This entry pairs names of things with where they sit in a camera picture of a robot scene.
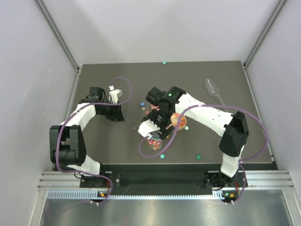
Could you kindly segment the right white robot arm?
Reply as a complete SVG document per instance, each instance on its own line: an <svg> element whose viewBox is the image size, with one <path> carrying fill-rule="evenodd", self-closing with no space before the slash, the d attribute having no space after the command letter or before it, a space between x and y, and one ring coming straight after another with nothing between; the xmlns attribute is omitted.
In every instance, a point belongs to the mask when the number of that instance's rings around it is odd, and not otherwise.
<svg viewBox="0 0 301 226"><path fill-rule="evenodd" d="M142 119L140 135L146 138L156 135L163 140L176 130L171 121L174 113L189 117L221 137L219 149L223 156L219 179L224 186L236 182L239 161L249 136L246 117L241 111L231 114L206 106L178 87L171 87L167 92L153 87L146 100L156 109Z"/></svg>

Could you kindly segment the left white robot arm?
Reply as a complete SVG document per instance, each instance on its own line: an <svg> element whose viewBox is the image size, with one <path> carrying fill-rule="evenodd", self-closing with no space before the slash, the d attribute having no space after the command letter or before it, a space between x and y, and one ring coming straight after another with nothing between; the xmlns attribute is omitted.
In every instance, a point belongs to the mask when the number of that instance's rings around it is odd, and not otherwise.
<svg viewBox="0 0 301 226"><path fill-rule="evenodd" d="M112 122L124 121L121 104L118 102L122 95L122 90L113 86L110 86L108 95L100 87L91 87L89 95L79 101L67 120L60 125L51 126L49 130L51 162L90 176L90 181L95 186L103 186L107 176L102 164L87 155L83 130L97 115L102 115Z"/></svg>

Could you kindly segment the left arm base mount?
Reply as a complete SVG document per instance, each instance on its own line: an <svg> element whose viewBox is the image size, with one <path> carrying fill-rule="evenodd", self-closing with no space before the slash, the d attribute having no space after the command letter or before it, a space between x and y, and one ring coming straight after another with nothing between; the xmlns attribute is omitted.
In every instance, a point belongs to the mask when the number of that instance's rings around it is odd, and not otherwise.
<svg viewBox="0 0 301 226"><path fill-rule="evenodd" d="M110 188L111 187L109 180L105 178L86 176L80 173L74 173L74 176L75 178L80 180L81 188L105 188L105 187ZM113 172L106 171L105 176L112 181L113 188L120 187L121 176L122 176L121 173L113 173Z"/></svg>

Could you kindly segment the clear plastic scoop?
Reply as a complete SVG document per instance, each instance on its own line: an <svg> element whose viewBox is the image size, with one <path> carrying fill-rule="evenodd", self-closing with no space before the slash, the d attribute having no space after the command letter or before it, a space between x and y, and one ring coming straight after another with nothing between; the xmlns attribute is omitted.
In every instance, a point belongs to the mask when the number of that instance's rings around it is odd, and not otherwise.
<svg viewBox="0 0 301 226"><path fill-rule="evenodd" d="M219 90L218 86L215 84L215 82L213 80L206 79L205 86L206 86L207 91L210 96L217 98L222 106L226 105L223 98L220 95L220 90Z"/></svg>

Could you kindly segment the tan tray translucent star candies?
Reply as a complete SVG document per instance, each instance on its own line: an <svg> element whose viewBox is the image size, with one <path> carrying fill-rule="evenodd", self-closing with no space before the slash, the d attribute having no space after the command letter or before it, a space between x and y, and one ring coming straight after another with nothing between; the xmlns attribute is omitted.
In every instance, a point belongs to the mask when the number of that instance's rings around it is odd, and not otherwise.
<svg viewBox="0 0 301 226"><path fill-rule="evenodd" d="M186 119L186 117L185 117L185 116L182 116L182 117L180 118L180 114L178 114L178 113L172 114L172 116L171 116L171 122L172 122L172 125L173 125L174 127L176 127L178 121L180 121L180 125L179 125L178 130L183 130L183 129L186 127L186 124L187 124L187 119Z"/></svg>

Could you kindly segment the pink tray opaque star candies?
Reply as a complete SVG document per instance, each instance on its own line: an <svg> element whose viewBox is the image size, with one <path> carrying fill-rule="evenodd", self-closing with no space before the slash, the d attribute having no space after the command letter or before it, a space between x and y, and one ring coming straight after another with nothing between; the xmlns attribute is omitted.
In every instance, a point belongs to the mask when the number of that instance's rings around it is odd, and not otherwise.
<svg viewBox="0 0 301 226"><path fill-rule="evenodd" d="M151 109L155 109L155 110L159 110L159 106L154 106L154 105L151 105Z"/></svg>

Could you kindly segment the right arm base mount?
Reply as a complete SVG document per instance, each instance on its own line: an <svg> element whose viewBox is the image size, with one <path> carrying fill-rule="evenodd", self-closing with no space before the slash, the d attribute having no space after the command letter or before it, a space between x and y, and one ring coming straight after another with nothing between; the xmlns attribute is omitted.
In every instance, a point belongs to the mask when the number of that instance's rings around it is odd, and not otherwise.
<svg viewBox="0 0 301 226"><path fill-rule="evenodd" d="M204 173L205 183L208 187L213 189L222 188L242 188L247 180L243 172L237 172L234 177L230 178L220 171L207 171Z"/></svg>

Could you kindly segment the clear plastic jar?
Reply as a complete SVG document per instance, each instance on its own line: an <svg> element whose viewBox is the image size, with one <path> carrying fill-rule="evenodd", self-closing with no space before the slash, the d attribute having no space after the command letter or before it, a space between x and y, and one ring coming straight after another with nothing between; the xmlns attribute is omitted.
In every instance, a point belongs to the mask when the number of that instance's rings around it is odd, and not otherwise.
<svg viewBox="0 0 301 226"><path fill-rule="evenodd" d="M154 151L161 149L161 147L163 146L163 140L161 140L161 139L151 137L151 138L147 139L147 142L148 142L149 148Z"/></svg>

